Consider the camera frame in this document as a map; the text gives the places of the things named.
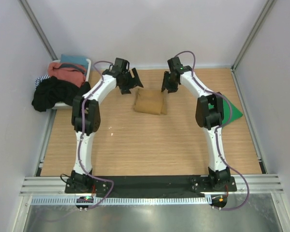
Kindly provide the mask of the tan tank top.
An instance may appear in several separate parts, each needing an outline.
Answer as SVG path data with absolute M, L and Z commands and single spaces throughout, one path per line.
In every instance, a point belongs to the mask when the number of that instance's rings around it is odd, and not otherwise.
M 167 114 L 167 100 L 164 92 L 157 89 L 139 88 L 136 91 L 136 98 L 133 109 L 139 113 L 152 115 Z

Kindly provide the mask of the green tank top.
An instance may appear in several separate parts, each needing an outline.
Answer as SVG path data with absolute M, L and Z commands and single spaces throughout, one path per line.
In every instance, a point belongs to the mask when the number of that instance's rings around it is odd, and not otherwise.
M 217 111 L 216 111 L 216 106 L 212 103 L 214 103 L 214 100 L 211 100 L 212 96 L 214 96 L 214 98 L 216 97 L 216 95 L 208 95 L 206 96 L 208 98 L 208 109 L 209 109 L 209 114 L 212 115 L 216 115 Z M 222 119 L 221 124 L 226 124 L 227 122 L 232 123 L 233 121 L 241 118 L 243 116 L 243 113 L 237 109 L 229 99 L 227 99 L 224 95 L 223 95 L 223 114 L 224 117 Z

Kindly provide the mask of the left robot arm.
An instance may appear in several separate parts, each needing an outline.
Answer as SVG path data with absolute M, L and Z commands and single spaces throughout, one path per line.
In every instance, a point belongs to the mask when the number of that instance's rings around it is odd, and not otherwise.
M 66 187 L 82 193 L 90 192 L 93 187 L 91 154 L 93 139 L 101 124 L 100 104 L 115 88 L 124 95 L 130 94 L 135 87 L 143 87 L 137 70 L 130 70 L 129 61 L 116 58 L 108 64 L 108 69 L 98 72 L 101 77 L 97 84 L 85 94 L 76 96 L 72 104 L 77 148 L 75 165 Z

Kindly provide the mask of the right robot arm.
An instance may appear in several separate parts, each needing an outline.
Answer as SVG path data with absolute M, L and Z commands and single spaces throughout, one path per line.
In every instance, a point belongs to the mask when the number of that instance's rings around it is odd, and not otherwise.
M 161 91 L 175 93 L 178 86 L 183 85 L 196 97 L 195 119 L 204 131 L 209 154 L 208 185 L 211 190 L 220 191 L 231 180 L 221 137 L 224 119 L 223 96 L 201 82 L 192 68 L 184 66 L 179 57 L 171 58 L 167 63 L 169 71 L 164 72 Z

